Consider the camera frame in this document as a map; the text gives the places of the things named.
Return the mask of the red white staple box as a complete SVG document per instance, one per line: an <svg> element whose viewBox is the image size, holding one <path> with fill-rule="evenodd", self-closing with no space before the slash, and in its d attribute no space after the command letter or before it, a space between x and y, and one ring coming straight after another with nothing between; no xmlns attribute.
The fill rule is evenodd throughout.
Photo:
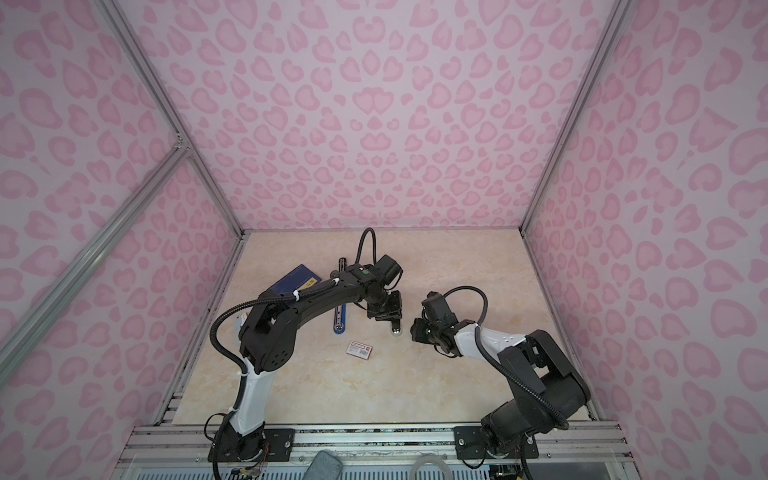
<svg viewBox="0 0 768 480"><path fill-rule="evenodd" d="M369 360L371 357L372 351L373 351L372 346L358 342L358 341L350 341L346 348L347 355L350 355L352 357L362 359L362 360Z"/></svg>

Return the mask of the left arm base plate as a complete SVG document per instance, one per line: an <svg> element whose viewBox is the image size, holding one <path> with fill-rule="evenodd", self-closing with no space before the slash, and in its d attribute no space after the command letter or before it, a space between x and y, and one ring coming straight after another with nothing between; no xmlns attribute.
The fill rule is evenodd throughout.
<svg viewBox="0 0 768 480"><path fill-rule="evenodd" d="M285 462L290 459L294 437L294 429L264 427L241 435L227 424L214 435L207 459L211 463Z"/></svg>

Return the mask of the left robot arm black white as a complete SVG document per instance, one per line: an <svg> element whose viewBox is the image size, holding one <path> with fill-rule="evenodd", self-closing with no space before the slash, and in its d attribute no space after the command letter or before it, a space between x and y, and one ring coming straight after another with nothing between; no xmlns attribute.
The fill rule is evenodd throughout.
<svg viewBox="0 0 768 480"><path fill-rule="evenodd" d="M393 294L389 286L401 275L400 269L381 273L355 265L312 287L258 298L238 334L240 385L229 419L234 431L247 436L264 426L273 377L290 360L298 330L310 320L363 301L371 317L399 322L402 314L388 309L387 302Z"/></svg>

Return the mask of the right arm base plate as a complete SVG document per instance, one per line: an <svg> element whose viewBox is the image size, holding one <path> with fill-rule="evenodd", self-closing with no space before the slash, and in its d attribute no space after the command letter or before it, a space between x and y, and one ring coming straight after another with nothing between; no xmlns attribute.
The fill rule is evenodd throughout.
<svg viewBox="0 0 768 480"><path fill-rule="evenodd" d="M535 438L523 433L499 436L488 427L457 426L452 429L456 457L460 460L537 459L539 449Z"/></svg>

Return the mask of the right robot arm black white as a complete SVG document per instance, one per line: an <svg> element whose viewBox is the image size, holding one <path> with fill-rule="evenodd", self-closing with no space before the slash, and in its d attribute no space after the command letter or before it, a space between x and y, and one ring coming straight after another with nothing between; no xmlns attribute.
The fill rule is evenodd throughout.
<svg viewBox="0 0 768 480"><path fill-rule="evenodd" d="M512 399L485 415L467 439L457 440L462 460L529 454L535 435L568 429L570 417L591 400L576 367L544 330L505 334L458 321L449 308L440 307L425 308L410 334L414 342L431 345L450 358L487 362L509 384Z"/></svg>

